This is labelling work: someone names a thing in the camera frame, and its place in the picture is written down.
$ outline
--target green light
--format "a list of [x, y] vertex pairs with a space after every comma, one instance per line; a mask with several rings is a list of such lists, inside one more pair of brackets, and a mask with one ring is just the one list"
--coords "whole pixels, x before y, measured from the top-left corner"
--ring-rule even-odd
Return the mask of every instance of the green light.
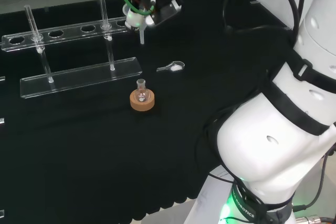
[[231, 207], [235, 207], [232, 194], [227, 199], [226, 204], [222, 207], [218, 224], [228, 224], [229, 221], [232, 221], [232, 223], [235, 223], [234, 220], [226, 219], [227, 217], [230, 217]]
[[221, 210], [221, 213], [220, 213], [220, 219], [223, 220], [227, 217], [229, 217], [230, 215], [230, 207], [225, 204], [223, 207], [222, 207], [222, 210]]

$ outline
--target test tube rack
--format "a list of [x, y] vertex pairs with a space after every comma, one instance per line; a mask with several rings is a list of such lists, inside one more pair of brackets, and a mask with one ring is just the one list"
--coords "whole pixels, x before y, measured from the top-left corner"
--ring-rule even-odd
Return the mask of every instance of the test tube rack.
[[[124, 25], [125, 17], [109, 19], [105, 0], [100, 0], [102, 20], [60, 26], [38, 30], [32, 9], [25, 5], [31, 31], [5, 35], [2, 37], [1, 48], [11, 52], [27, 48], [36, 48], [40, 57], [44, 74], [20, 79], [20, 96], [32, 98], [44, 94], [85, 87], [102, 82], [119, 80], [126, 77], [138, 76], [142, 69], [136, 57], [114, 60], [112, 51], [112, 35], [127, 32]], [[45, 53], [45, 46], [78, 39], [103, 36], [109, 61], [82, 68], [51, 72]]]

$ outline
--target black tablecloth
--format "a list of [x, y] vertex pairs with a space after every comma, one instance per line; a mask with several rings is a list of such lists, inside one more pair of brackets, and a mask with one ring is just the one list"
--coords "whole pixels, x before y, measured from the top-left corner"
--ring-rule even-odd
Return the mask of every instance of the black tablecloth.
[[[253, 0], [230, 0], [227, 22], [237, 28], [279, 21]], [[135, 112], [129, 95], [138, 77], [22, 99], [19, 80], [42, 74], [34, 49], [0, 53], [0, 209], [2, 223], [129, 223], [197, 194], [218, 161], [196, 140], [220, 106], [236, 103], [266, 69], [282, 64], [260, 30], [227, 37], [222, 0], [184, 0], [183, 11], [145, 32], [114, 38], [116, 59], [136, 56], [155, 107]], [[109, 17], [122, 0], [107, 0]], [[97, 2], [34, 11], [40, 29], [100, 19]], [[0, 15], [0, 35], [29, 30], [23, 12]], [[107, 61], [103, 38], [46, 47], [52, 71]], [[173, 60], [182, 72], [156, 73]]]

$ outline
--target black strap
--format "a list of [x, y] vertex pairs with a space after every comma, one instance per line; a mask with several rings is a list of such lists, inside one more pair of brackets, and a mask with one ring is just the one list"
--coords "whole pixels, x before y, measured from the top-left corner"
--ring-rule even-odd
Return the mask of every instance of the black strap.
[[[335, 79], [325, 76], [324, 74], [314, 70], [312, 63], [306, 59], [302, 59], [302, 57], [292, 48], [286, 50], [286, 53], [283, 55], [296, 79], [298, 79], [299, 81], [306, 81], [320, 89], [336, 94]], [[306, 69], [303, 73], [301, 73], [301, 75], [299, 75], [303, 68]]]
[[309, 134], [319, 136], [329, 126], [324, 125], [311, 118], [300, 110], [272, 81], [265, 79], [261, 85], [261, 91], [272, 105], [290, 122]]
[[[283, 224], [285, 223], [292, 213], [292, 198], [286, 202], [276, 205], [261, 205], [252, 201], [245, 200], [244, 190], [240, 189], [237, 184], [232, 185], [232, 197], [233, 201], [240, 211], [240, 213], [250, 222], [259, 224]], [[277, 209], [273, 207], [281, 208], [278, 211], [267, 212], [269, 209]]]

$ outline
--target rack hole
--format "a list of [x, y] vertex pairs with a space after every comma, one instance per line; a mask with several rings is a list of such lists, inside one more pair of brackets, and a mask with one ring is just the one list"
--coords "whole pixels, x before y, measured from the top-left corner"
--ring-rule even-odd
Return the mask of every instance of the rack hole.
[[25, 38], [22, 37], [22, 36], [14, 37], [14, 38], [9, 40], [9, 43], [11, 43], [12, 45], [18, 45], [18, 44], [22, 43], [24, 40], [25, 40]]
[[57, 31], [51, 31], [48, 35], [51, 38], [58, 38], [61, 37], [64, 34], [62, 30], [57, 30]]
[[125, 26], [125, 20], [117, 21], [118, 26]]
[[96, 29], [95, 26], [91, 25], [91, 26], [83, 26], [82, 28], [80, 28], [84, 33], [89, 33], [91, 31], [94, 31]]

